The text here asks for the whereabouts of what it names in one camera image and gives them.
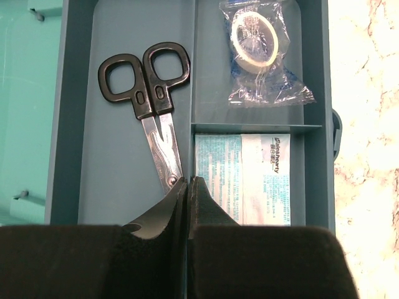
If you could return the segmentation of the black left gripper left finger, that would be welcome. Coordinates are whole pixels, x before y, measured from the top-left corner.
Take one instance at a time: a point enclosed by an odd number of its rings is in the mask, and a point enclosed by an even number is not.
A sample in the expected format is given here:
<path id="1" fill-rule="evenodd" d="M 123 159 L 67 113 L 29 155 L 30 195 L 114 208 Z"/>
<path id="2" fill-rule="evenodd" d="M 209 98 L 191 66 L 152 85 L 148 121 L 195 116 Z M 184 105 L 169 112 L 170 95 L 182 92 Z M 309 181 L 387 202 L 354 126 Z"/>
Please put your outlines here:
<path id="1" fill-rule="evenodd" d="M 123 226 L 2 227 L 1 297 L 183 298 L 187 190 Z"/>

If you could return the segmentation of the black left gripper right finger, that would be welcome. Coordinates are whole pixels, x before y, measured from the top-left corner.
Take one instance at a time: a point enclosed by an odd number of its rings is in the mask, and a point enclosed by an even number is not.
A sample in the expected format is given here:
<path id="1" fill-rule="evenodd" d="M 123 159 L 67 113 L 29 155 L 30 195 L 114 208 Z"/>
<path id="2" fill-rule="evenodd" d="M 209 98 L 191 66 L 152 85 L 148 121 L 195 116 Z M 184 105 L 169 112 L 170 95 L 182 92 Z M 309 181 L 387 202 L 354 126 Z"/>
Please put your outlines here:
<path id="1" fill-rule="evenodd" d="M 239 225 L 198 176 L 190 182 L 188 204 L 188 298 L 358 297 L 329 230 Z"/>

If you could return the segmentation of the light blue mask packet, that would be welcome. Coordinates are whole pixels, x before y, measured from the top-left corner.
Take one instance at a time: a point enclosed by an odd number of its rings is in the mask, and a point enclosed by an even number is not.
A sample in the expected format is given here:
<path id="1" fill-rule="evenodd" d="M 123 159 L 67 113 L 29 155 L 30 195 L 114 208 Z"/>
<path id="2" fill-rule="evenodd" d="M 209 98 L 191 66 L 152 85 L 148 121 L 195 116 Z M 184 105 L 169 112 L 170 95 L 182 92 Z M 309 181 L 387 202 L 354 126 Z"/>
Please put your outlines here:
<path id="1" fill-rule="evenodd" d="M 195 136 L 195 171 L 240 225 L 291 224 L 288 134 Z"/>

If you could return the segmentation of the dark teal divided tray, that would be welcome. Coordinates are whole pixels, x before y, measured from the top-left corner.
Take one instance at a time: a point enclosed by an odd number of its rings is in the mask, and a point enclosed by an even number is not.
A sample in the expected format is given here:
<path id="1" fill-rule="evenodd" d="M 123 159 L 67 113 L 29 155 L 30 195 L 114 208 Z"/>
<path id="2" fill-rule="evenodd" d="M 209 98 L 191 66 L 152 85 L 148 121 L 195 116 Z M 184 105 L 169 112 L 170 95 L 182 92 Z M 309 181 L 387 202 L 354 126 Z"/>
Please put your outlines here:
<path id="1" fill-rule="evenodd" d="M 334 229 L 334 142 L 327 1 L 282 6 L 289 70 L 315 103 L 234 108 L 224 18 L 217 1 L 64 1 L 44 222 L 124 224 L 163 197 L 141 123 L 130 103 L 100 93 L 108 57 L 141 57 L 157 42 L 181 44 L 190 83 L 171 94 L 185 177 L 197 173 L 202 134 L 288 133 L 291 222 Z"/>

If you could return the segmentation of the green plastic medicine box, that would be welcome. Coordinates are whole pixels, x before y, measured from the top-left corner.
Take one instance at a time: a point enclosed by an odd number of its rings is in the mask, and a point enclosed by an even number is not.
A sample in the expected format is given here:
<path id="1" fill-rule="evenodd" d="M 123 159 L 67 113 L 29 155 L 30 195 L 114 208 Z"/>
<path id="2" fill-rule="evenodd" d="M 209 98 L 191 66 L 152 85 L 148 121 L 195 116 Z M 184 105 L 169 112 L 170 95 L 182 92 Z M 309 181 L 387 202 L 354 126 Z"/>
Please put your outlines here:
<path id="1" fill-rule="evenodd" d="M 1 2 L 1 224 L 46 224 L 47 183 L 64 1 Z M 153 61 L 158 76 L 182 74 L 174 52 Z M 113 93 L 133 87 L 129 65 L 110 74 Z M 333 111 L 334 159 L 340 121 Z"/>

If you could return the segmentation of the black handled scissors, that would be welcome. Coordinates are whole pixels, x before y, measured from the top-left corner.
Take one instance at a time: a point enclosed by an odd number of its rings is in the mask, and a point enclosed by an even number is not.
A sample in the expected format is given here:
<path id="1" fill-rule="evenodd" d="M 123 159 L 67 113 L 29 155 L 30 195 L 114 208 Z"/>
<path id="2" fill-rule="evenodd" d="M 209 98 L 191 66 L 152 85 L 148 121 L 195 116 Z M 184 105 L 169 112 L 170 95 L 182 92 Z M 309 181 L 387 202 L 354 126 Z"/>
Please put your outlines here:
<path id="1" fill-rule="evenodd" d="M 178 56 L 182 68 L 179 77 L 163 80 L 158 76 L 153 61 L 166 52 L 174 52 Z M 135 83 L 132 88 L 124 92 L 113 93 L 110 87 L 110 74 L 121 65 L 131 66 Z M 99 88 L 106 101 L 132 104 L 135 118 L 142 123 L 165 194 L 183 177 L 170 91 L 188 83 L 190 72 L 191 62 L 188 53 L 176 42 L 160 42 L 152 45 L 144 52 L 142 59 L 133 54 L 113 55 L 101 63 L 97 72 Z"/>

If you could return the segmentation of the tape roll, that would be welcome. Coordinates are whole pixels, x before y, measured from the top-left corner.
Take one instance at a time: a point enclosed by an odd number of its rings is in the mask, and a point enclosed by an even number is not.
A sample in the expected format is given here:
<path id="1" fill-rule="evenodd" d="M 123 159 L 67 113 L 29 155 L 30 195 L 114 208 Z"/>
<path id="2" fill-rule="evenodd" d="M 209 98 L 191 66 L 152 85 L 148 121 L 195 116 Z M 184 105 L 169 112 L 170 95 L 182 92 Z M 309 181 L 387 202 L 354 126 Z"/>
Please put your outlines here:
<path id="1" fill-rule="evenodd" d="M 282 1 L 220 1 L 230 48 L 232 106 L 314 103 L 312 91 L 284 65 L 289 49 Z"/>

